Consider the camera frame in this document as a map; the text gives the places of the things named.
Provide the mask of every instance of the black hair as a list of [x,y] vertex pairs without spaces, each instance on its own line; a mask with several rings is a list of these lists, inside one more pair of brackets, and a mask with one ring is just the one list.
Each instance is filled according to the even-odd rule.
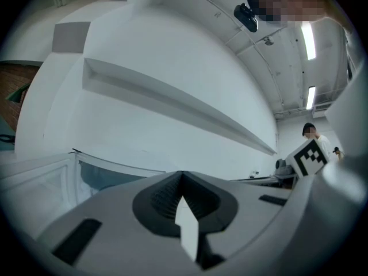
[[316,129],[316,127],[315,127],[312,123],[310,123],[310,122],[306,123],[306,124],[304,125],[304,127],[303,127],[302,136],[304,136],[305,132],[306,132],[308,129],[310,129],[310,128],[315,128],[315,129]]
[[281,16],[280,15],[276,15],[276,14],[267,14],[266,9],[259,7],[259,0],[247,0],[247,1],[248,1],[249,8],[261,20],[268,21],[268,22],[280,22]]

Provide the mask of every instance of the white wall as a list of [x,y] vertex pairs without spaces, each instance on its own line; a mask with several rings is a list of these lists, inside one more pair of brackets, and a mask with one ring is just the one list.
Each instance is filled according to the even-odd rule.
[[218,38],[184,16],[165,7],[145,9],[101,46],[85,50],[85,57],[182,90],[276,149],[274,116],[249,71]]
[[[300,116],[277,122],[279,134],[278,158],[285,159],[292,151],[306,141],[302,136],[302,130],[306,122],[311,122],[315,125],[319,134],[328,138],[332,149],[337,146],[343,151],[339,139],[325,117],[312,118],[311,116]],[[335,154],[331,154],[331,160],[338,160],[338,158]]]
[[[36,46],[41,38],[33,39]],[[52,53],[42,65],[20,115],[17,154],[24,157],[27,152],[32,158],[62,148],[66,140],[64,149],[76,148],[129,166],[199,171],[223,179],[244,179],[254,170],[260,175],[273,172],[275,156],[124,99],[85,90],[85,83],[81,93],[70,99],[74,105],[62,105],[71,87],[81,88],[79,61],[96,59],[180,89],[276,149],[277,126],[267,101],[248,70],[214,35],[165,7],[156,7],[124,21],[101,41],[86,44],[83,55]],[[79,80],[68,84],[76,76]],[[65,124],[69,124],[66,136],[56,134],[66,129]]]
[[85,90],[70,122],[68,144],[116,163],[153,170],[198,171],[222,179],[245,179],[252,170],[269,175],[276,157]]

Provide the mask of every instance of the white panel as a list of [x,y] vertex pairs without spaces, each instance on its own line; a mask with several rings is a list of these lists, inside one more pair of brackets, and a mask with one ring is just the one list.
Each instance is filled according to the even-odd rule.
[[1,166],[2,173],[17,173],[0,180],[0,202],[9,223],[35,239],[75,207],[74,163],[75,155],[67,154]]
[[180,226],[181,245],[194,262],[198,250],[199,225],[184,197],[181,198],[178,204],[175,223]]

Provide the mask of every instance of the gray surface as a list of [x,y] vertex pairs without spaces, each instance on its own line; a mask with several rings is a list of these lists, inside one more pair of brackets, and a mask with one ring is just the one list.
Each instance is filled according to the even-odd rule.
[[52,250],[83,219],[94,218],[102,227],[76,262],[78,270],[97,275],[185,275],[200,271],[179,239],[152,234],[135,218],[135,195],[170,176],[106,189],[55,221],[38,239]]
[[368,64],[364,60],[354,79],[326,111],[326,118],[344,153],[350,156],[368,154],[367,79]]
[[55,25],[52,52],[83,53],[91,22],[65,22]]
[[[286,190],[242,185],[199,175],[217,187],[230,190],[240,204],[239,212],[228,229],[208,236],[213,251],[231,256],[205,272],[189,260],[178,241],[147,232],[131,211],[131,199],[139,189],[171,173],[101,192],[54,223],[40,242],[49,249],[53,248],[68,233],[66,230],[75,227],[81,218],[93,215],[108,222],[108,227],[100,229],[76,264],[78,269],[91,274],[304,275],[313,272],[312,268],[336,251],[364,208],[368,197],[367,160],[368,156],[347,156],[339,163],[327,164],[318,175],[301,179],[286,205],[278,207],[278,210],[272,210],[262,202],[266,206],[264,208],[254,199],[260,194],[260,189],[262,193],[272,190],[268,194],[284,197],[287,196]],[[258,210],[259,214],[249,210],[251,208]],[[258,220],[258,227],[264,225],[257,234],[252,218]],[[45,261],[48,256],[44,254],[43,261],[51,265],[55,258]]]
[[34,257],[38,264],[43,267],[51,275],[59,276],[90,276],[90,274],[83,273],[74,269],[73,267],[65,264],[64,262],[58,260],[54,257],[42,244],[34,241],[26,233],[14,230],[18,237],[18,240],[23,244],[23,246],[28,250],[28,252]]
[[200,173],[195,175],[230,192],[238,201],[239,209],[236,217],[225,232],[207,236],[212,251],[225,259],[254,239],[282,209],[282,206],[261,201],[259,197],[267,194],[287,199],[291,193],[286,189],[228,182]]

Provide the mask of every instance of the fluorescent light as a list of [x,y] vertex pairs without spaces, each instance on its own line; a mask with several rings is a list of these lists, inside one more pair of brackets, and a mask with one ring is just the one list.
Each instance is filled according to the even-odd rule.
[[303,23],[301,27],[303,31],[306,54],[308,56],[308,60],[316,58],[316,48],[315,48],[315,39],[313,38],[312,26],[309,22]]
[[315,102],[316,87],[309,87],[308,101],[306,103],[306,109],[312,109],[313,103]]

